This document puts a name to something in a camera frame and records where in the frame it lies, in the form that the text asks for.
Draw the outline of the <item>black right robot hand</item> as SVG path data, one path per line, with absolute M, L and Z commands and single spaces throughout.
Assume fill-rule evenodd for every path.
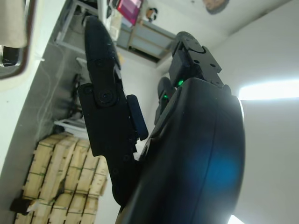
M 78 90 L 94 156 L 102 155 L 121 209 L 119 224 L 226 224 L 243 180 L 242 104 L 209 50 L 187 32 L 172 46 L 169 77 L 158 84 L 148 132 L 102 22 L 88 16 L 85 55 L 91 82 Z

